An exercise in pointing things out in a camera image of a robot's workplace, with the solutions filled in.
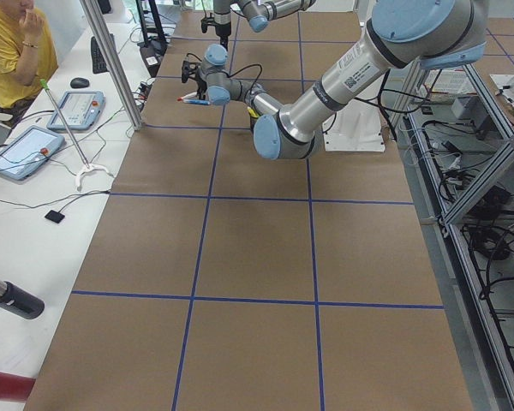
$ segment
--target label sticker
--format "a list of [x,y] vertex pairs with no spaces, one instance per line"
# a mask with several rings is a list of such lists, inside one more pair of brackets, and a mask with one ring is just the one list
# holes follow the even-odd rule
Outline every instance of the label sticker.
[[338,61],[340,80],[351,92],[359,91],[369,80],[379,73],[379,69],[367,60],[362,47],[356,43]]
[[146,63],[149,66],[153,66],[154,64],[158,64],[158,59],[156,57],[147,57],[146,58]]

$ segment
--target computer mouse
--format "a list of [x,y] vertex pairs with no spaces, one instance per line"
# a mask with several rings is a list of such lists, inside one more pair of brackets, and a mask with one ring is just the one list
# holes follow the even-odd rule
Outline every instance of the computer mouse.
[[75,77],[70,81],[70,86],[72,88],[85,88],[89,87],[89,80],[84,79],[83,77]]

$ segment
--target yellow shirt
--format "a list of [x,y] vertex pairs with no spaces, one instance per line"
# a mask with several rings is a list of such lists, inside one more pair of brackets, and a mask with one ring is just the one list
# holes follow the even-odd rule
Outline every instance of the yellow shirt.
[[11,108],[18,100],[36,98],[42,90],[39,79],[49,80],[57,69],[57,57],[48,22],[40,9],[34,8],[34,12],[44,19],[44,32],[38,44],[39,62],[34,82],[31,86],[23,86],[10,74],[15,71],[23,50],[23,34],[19,21],[0,10],[0,107],[3,109]]

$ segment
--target keyboard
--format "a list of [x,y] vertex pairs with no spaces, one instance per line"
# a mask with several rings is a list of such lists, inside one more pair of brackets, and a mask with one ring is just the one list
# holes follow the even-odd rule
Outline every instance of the keyboard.
[[[112,44],[114,44],[114,35],[111,33]],[[94,74],[104,73],[109,71],[106,67],[105,58],[103,57],[103,53],[101,53],[101,49],[99,49],[99,45],[97,44],[97,40],[95,37],[92,37],[90,44],[90,51],[92,53],[92,69]]]

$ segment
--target black bottle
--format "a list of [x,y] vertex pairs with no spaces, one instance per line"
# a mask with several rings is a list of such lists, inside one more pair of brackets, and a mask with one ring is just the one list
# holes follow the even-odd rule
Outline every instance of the black bottle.
[[24,319],[35,319],[44,311],[44,302],[10,282],[0,280],[0,307]]

